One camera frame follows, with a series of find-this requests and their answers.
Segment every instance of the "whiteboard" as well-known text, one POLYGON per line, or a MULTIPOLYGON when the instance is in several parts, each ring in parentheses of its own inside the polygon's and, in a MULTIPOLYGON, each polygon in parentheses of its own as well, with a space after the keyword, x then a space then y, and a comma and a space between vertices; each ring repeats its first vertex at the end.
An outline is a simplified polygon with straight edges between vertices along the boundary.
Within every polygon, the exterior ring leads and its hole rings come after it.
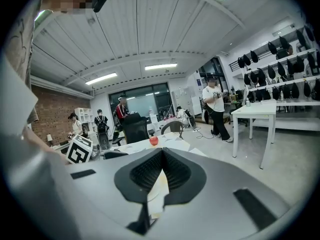
POLYGON ((158 114, 156 100, 154 95, 131 98, 126 101, 128 110, 138 112, 141 117, 149 116, 149 109, 152 108, 154 114, 158 114))

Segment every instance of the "lamp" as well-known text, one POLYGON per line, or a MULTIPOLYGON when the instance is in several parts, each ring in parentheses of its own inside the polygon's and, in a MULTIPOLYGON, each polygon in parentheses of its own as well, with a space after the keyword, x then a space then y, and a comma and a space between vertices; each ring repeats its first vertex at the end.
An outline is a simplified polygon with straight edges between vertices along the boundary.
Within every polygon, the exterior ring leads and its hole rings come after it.
POLYGON ((52 137, 51 137, 51 134, 48 134, 47 136, 46 136, 46 139, 48 140, 48 142, 51 144, 51 147, 54 145, 54 143, 53 143, 53 139, 52 139, 52 137))

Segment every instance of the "red apple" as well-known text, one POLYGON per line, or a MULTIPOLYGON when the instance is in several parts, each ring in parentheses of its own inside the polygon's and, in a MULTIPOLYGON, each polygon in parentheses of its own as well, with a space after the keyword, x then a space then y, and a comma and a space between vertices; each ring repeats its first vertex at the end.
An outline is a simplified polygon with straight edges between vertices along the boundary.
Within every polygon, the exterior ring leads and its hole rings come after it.
POLYGON ((157 136, 152 136, 152 137, 149 139, 149 141, 150 141, 151 145, 153 145, 153 146, 156 146, 156 145, 158 145, 158 143, 159 143, 159 139, 158 139, 157 136))

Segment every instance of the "red shirt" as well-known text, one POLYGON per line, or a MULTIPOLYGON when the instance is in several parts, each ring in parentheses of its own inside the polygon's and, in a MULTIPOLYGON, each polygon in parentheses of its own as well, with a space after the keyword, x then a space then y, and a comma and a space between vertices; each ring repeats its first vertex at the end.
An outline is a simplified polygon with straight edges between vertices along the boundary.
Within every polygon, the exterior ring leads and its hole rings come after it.
POLYGON ((116 111, 116 115, 119 119, 122 119, 125 115, 129 114, 129 111, 126 108, 126 106, 122 105, 120 103, 118 104, 118 106, 116 106, 115 111, 116 111))

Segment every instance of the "ceiling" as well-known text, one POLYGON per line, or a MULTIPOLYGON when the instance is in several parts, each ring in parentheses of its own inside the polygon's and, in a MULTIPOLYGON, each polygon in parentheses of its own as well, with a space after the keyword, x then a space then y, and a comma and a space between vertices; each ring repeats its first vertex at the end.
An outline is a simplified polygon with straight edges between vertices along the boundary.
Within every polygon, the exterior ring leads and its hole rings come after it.
POLYGON ((278 6, 279 0, 107 0, 99 13, 53 13, 34 32, 31 74, 96 93, 187 76, 283 13, 278 6), (167 63, 177 67, 145 70, 167 63), (111 73, 117 76, 85 84, 111 73))

